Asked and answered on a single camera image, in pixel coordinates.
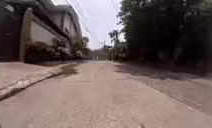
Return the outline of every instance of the house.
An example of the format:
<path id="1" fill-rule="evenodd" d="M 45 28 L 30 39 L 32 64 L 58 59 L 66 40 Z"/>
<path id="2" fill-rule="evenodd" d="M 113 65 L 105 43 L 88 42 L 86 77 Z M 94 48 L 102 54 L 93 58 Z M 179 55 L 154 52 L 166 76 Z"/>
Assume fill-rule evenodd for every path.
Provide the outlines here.
<path id="1" fill-rule="evenodd" d="M 0 40 L 0 49 L 9 46 L 4 52 L 0 50 L 3 59 L 23 61 L 27 41 L 52 45 L 55 38 L 67 41 L 66 52 L 71 54 L 71 38 L 82 36 L 78 16 L 71 5 L 55 6 L 50 0 L 4 0 L 0 1 L 0 10 L 0 24 L 7 23 L 0 25 L 1 31 L 6 29 L 1 33 L 5 36 Z"/>

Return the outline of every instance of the curb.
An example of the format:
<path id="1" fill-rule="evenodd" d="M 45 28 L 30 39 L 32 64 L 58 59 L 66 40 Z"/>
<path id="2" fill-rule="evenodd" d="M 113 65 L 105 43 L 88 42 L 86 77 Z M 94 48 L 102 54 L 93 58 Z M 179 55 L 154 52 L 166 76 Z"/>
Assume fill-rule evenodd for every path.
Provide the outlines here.
<path id="1" fill-rule="evenodd" d="M 60 75 L 63 72 L 63 67 L 71 66 L 74 67 L 77 63 L 67 63 L 62 64 L 51 69 L 34 72 L 31 75 L 23 77 L 17 80 L 15 83 L 8 85 L 7 87 L 0 88 L 0 101 L 13 96 L 14 94 L 26 89 L 27 87 L 34 85 L 43 80 L 52 78 L 54 76 Z"/>

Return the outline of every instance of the street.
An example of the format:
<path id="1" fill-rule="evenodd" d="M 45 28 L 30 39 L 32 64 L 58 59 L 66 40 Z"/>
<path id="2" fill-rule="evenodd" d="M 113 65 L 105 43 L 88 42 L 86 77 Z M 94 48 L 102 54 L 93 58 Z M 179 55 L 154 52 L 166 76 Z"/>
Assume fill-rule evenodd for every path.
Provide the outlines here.
<path id="1" fill-rule="evenodd" d="M 189 82 L 186 79 L 173 76 L 159 81 L 124 67 L 89 61 L 70 74 L 39 82 L 0 102 L 0 128 L 212 128 L 212 92 L 202 96 L 211 97 L 210 101 L 199 101 L 204 106 L 196 106 L 193 101 L 198 97 L 188 101 L 182 97 L 189 94 L 183 89 Z M 171 86 L 174 81 L 180 86 L 182 82 L 180 93 Z M 169 86 L 161 89 L 159 84 Z"/>

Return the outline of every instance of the bush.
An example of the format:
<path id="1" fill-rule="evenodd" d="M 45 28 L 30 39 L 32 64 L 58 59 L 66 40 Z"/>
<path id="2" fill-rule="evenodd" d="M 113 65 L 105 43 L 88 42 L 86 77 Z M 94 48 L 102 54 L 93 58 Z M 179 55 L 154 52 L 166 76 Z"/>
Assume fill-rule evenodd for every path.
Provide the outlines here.
<path id="1" fill-rule="evenodd" d="M 46 61 L 57 60 L 59 54 L 55 50 L 43 43 L 43 42 L 34 42 L 25 44 L 25 62 L 26 63 L 40 63 Z"/>

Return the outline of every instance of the foliage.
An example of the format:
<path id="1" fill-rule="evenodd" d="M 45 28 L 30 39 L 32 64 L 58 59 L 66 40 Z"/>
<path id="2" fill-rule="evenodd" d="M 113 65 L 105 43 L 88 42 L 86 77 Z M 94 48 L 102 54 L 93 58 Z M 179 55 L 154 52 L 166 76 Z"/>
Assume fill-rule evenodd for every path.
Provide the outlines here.
<path id="1" fill-rule="evenodd" d="M 113 30 L 109 32 L 111 42 L 114 43 L 113 48 L 103 47 L 108 53 L 110 60 L 124 60 L 126 58 L 126 42 L 121 42 L 119 40 L 120 32 L 118 30 Z"/>
<path id="2" fill-rule="evenodd" d="M 28 42 L 25 44 L 26 63 L 53 61 L 56 58 L 55 50 L 43 42 Z"/>
<path id="3" fill-rule="evenodd" d="M 72 41 L 72 53 L 76 58 L 88 56 L 90 49 L 88 48 L 89 39 L 87 37 L 73 37 Z"/>
<path id="4" fill-rule="evenodd" d="M 120 43 L 119 41 L 119 31 L 118 30 L 113 30 L 111 32 L 109 32 L 109 36 L 111 38 L 111 42 L 114 44 Z"/>
<path id="5" fill-rule="evenodd" d="M 29 41 L 25 44 L 25 62 L 41 63 L 46 61 L 65 61 L 71 57 L 65 52 L 67 42 L 53 39 L 53 45 Z"/>
<path id="6" fill-rule="evenodd" d="M 212 0 L 123 0 L 118 17 L 129 59 L 179 64 L 205 60 L 211 12 Z"/>

